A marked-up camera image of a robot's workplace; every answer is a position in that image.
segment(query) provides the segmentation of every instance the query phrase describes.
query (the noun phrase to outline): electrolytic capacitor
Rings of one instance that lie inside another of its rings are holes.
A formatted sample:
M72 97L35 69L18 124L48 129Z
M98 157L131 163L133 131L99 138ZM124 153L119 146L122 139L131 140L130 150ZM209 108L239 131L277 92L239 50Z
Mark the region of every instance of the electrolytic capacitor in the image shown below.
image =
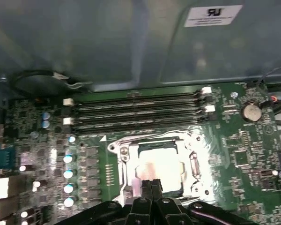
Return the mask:
M64 201L64 205L66 207L71 207L74 205L74 203L77 201L77 197L76 196L70 196L67 199L65 199Z
M69 194L69 193L72 193L75 189L76 185L74 183L69 183L67 185L65 185L64 187L64 192Z
M68 154L68 155L64 156L64 162L65 163L71 163L73 161L75 161L75 156L74 155Z
M19 170L21 172L28 172L28 171L35 171L35 168L33 165L22 165L19 167Z
M29 217L26 220L22 221L21 225L31 225L34 223L34 218L33 217Z
M22 218L30 217L34 214L34 208L27 209L21 213Z
M50 122L49 122L49 121L44 120L44 121L42 122L42 128L48 128L49 126L50 126Z
M43 115L42 115L42 118L43 118L43 120L49 119L50 118L50 113L44 112Z
M39 181L34 181L33 182L33 186L35 188L43 187L45 185L47 185L47 181L46 180L39 180Z
M76 175L76 170L66 170L64 171L64 178L69 179Z

